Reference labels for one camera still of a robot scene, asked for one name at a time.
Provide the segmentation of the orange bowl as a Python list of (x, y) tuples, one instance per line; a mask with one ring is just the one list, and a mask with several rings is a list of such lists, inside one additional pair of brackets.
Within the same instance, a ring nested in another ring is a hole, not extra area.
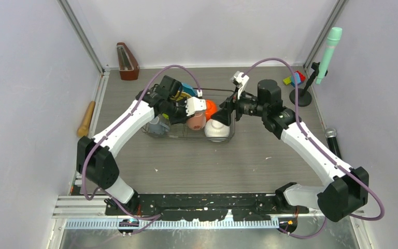
[(217, 105), (212, 100), (206, 100), (205, 117), (206, 120), (210, 120), (211, 116), (218, 111)]

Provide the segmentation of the yellow woven pattern plate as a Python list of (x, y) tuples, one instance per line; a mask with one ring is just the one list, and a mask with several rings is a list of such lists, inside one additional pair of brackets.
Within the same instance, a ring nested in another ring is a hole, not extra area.
[(188, 93), (186, 93), (186, 92), (181, 92), (181, 93), (175, 98), (175, 101), (176, 101), (176, 102), (179, 102), (179, 101), (182, 101), (182, 100), (189, 99), (189, 98), (191, 98), (191, 97), (192, 97), (192, 95), (190, 95), (190, 94), (188, 94)]

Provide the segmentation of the white bowl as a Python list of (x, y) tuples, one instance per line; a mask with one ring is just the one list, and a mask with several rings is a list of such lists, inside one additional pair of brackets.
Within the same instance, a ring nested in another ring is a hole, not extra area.
[(204, 127), (205, 136), (212, 142), (223, 142), (230, 135), (230, 127), (223, 125), (215, 120), (208, 120)]

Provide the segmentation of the grey blue mug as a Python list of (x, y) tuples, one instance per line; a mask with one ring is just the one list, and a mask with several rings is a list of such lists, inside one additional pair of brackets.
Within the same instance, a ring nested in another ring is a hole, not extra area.
[(169, 131), (169, 125), (163, 122), (159, 116), (156, 116), (148, 123), (148, 132), (151, 134), (164, 135)]

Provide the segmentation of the pink mug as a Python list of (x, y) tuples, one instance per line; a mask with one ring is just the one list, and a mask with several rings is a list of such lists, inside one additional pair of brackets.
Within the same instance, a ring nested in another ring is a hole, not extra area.
[(206, 125), (206, 115), (204, 112), (196, 112), (191, 118), (186, 122), (189, 129), (193, 131), (201, 130)]

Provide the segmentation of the black wire dish rack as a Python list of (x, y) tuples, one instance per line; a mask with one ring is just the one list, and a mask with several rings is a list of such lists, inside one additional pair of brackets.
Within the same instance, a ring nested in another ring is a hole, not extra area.
[[(232, 90), (204, 88), (204, 99), (207, 101), (209, 118), (220, 109), (219, 104), (233, 93)], [(228, 142), (235, 134), (235, 114), (231, 115), (231, 124), (224, 126), (216, 121), (208, 120), (200, 130), (192, 130), (187, 123), (170, 124), (167, 115), (159, 115), (158, 119), (141, 128), (141, 131), (153, 138), (208, 140), (211, 142)]]

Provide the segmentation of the blue polka dot plate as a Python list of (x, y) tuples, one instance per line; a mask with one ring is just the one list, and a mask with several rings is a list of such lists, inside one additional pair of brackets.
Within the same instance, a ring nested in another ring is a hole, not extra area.
[(182, 83), (182, 92), (188, 94), (189, 96), (197, 96), (197, 90), (194, 89), (191, 85)]

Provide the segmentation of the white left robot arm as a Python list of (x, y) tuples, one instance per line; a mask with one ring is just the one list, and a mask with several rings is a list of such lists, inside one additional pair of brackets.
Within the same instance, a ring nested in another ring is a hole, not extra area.
[(118, 208), (124, 214), (134, 214), (137, 192), (121, 178), (116, 156), (141, 127), (159, 114), (186, 117), (184, 104), (176, 102), (182, 90), (180, 81), (164, 76), (159, 84), (139, 91), (129, 108), (103, 131), (92, 138), (80, 138), (76, 170), (82, 176), (82, 186), (91, 181), (119, 201)]

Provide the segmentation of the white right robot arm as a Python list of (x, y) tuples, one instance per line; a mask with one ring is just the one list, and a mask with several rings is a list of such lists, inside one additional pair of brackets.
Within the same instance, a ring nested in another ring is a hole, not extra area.
[(276, 81), (259, 81), (257, 95), (241, 88), (237, 84), (211, 119), (229, 126), (242, 115), (260, 117), (265, 129), (296, 151), (322, 182), (320, 187), (297, 183), (280, 187), (275, 191), (277, 210), (288, 213), (295, 206), (304, 206), (338, 222), (368, 203), (368, 172), (363, 167), (351, 167), (310, 134), (301, 118), (283, 105)]

